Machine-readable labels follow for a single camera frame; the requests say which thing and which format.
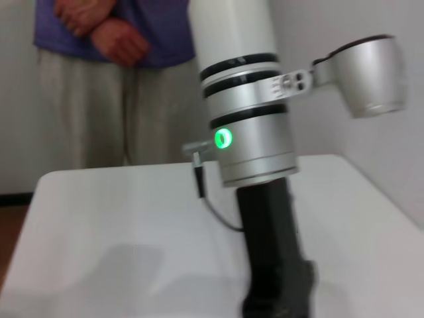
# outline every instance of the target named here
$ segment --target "baseboard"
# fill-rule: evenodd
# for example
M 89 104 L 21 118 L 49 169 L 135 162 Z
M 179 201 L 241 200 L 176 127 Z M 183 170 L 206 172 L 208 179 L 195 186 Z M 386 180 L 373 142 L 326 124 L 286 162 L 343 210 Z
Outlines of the baseboard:
M 0 207 L 17 207 L 30 205 L 33 193 L 16 193 L 0 195 Z

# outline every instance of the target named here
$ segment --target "light gray pants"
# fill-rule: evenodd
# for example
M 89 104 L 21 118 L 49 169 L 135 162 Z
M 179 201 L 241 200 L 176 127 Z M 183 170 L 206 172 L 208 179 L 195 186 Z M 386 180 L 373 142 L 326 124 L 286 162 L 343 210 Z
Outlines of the light gray pants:
M 210 138 L 195 60 L 128 69 L 39 51 L 42 88 L 63 125 L 74 168 L 189 161 Z

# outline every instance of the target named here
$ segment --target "person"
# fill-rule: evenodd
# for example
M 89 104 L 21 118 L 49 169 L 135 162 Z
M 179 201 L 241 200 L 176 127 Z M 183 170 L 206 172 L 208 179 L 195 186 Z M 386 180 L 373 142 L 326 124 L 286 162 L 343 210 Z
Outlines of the person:
M 184 162 L 209 137 L 189 0 L 38 0 L 42 89 L 73 168 Z

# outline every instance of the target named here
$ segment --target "purple shirt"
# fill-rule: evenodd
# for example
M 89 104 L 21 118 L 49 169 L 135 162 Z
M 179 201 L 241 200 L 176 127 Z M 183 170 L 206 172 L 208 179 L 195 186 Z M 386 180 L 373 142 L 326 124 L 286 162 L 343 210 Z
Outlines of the purple shirt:
M 118 0 L 112 15 L 124 19 L 151 45 L 148 56 L 138 65 L 166 68 L 191 60 L 194 47 L 188 21 L 189 0 Z M 61 54 L 110 62 L 89 38 L 76 38 L 54 16 L 55 0 L 37 0 L 34 43 Z

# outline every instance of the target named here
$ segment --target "white table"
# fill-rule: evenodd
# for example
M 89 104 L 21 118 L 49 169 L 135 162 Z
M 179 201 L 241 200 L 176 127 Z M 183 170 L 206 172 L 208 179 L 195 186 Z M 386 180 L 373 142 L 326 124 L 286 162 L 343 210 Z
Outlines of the white table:
M 291 178 L 319 267 L 316 318 L 424 317 L 424 236 L 337 156 Z M 212 201 L 239 220 L 207 165 Z M 1 318 L 235 318 L 248 286 L 242 235 L 201 202 L 189 164 L 55 172 L 38 185 Z

